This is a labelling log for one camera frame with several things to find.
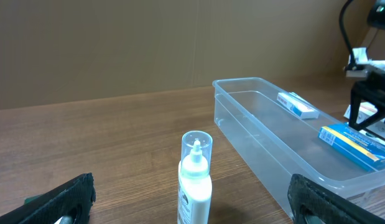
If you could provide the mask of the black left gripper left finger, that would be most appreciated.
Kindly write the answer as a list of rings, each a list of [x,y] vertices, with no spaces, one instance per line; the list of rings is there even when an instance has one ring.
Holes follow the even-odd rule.
[[[0,223],[82,223],[90,221],[96,201],[92,173],[76,176],[68,182],[34,198],[28,198],[15,210],[0,216]]]

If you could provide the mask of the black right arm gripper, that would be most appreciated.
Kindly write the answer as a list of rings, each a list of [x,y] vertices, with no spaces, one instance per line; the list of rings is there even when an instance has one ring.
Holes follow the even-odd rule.
[[[362,108],[362,100],[374,106],[374,112]],[[351,89],[349,126],[357,131],[385,119],[385,73],[370,72]]]

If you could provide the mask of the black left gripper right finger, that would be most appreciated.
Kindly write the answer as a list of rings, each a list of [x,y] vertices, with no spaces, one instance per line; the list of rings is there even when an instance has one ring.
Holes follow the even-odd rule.
[[[334,194],[301,174],[293,174],[287,191],[294,223],[385,224],[385,219]]]

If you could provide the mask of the blue yellow medicine box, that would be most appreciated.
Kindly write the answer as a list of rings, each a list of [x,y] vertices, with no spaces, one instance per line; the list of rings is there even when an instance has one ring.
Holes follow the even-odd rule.
[[[318,138],[366,171],[385,169],[385,142],[346,123],[322,126]]]

